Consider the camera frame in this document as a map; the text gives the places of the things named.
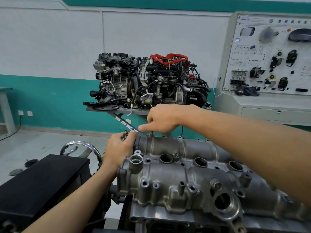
circuit diagram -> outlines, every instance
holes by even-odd
[[[311,18],[238,15],[223,89],[238,85],[311,95]]]

gray metal table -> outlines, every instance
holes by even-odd
[[[137,128],[129,124],[127,121],[122,119],[123,114],[129,114],[130,109],[124,109],[119,108],[116,110],[95,110],[92,108],[92,106],[87,106],[87,111],[93,111],[93,112],[104,112],[110,114],[112,117],[114,117],[116,120],[118,120],[120,123],[122,123],[124,126],[126,126],[130,130],[135,130],[140,136],[146,136],[145,134],[138,131]],[[148,122],[147,119],[143,115],[148,115],[149,109],[132,109],[132,114],[136,114],[138,117],[142,118],[144,121]]]
[[[13,134],[16,132],[16,127],[14,125],[13,116],[11,113],[10,105],[7,100],[6,91],[12,90],[13,88],[0,87],[0,107],[2,110],[4,122],[8,134]]]

person's left hand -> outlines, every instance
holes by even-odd
[[[104,163],[115,167],[120,167],[125,157],[133,154],[133,145],[136,139],[136,132],[132,130],[125,141],[121,141],[124,133],[113,134],[107,143]]]

bolt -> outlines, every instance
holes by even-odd
[[[221,190],[221,183],[220,183],[220,181],[217,180],[217,179],[211,180],[211,187],[212,187],[215,191],[220,191],[220,190]]]

cabinet drawer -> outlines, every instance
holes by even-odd
[[[242,116],[272,121],[311,123],[311,112],[243,108]]]

